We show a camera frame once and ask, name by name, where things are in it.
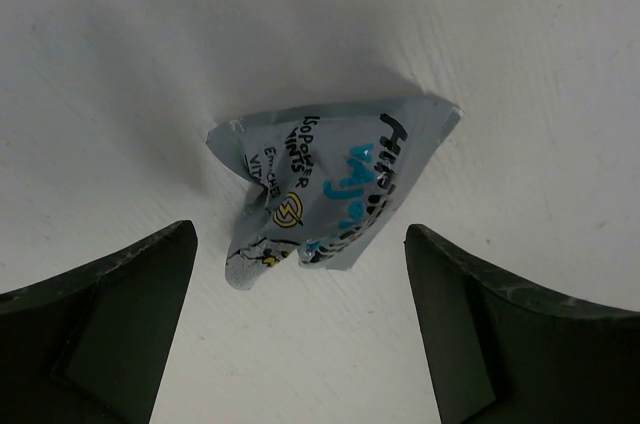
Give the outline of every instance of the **yellow logo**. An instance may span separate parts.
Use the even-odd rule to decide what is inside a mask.
[[[289,192],[273,213],[273,222],[288,228],[296,224],[302,226],[302,201],[295,192]]]

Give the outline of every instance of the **white surface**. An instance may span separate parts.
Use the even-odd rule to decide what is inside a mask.
[[[437,422],[406,227],[640,309],[639,64],[640,0],[0,0],[0,292],[192,219],[154,423]],[[420,88],[465,118],[355,269],[228,287],[214,122]]]

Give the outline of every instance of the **gray plastic packet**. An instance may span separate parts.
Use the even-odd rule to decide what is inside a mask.
[[[294,250],[302,267],[351,268],[461,114],[427,95],[263,112],[210,131],[211,152],[263,188],[237,223],[227,282],[250,289]]]

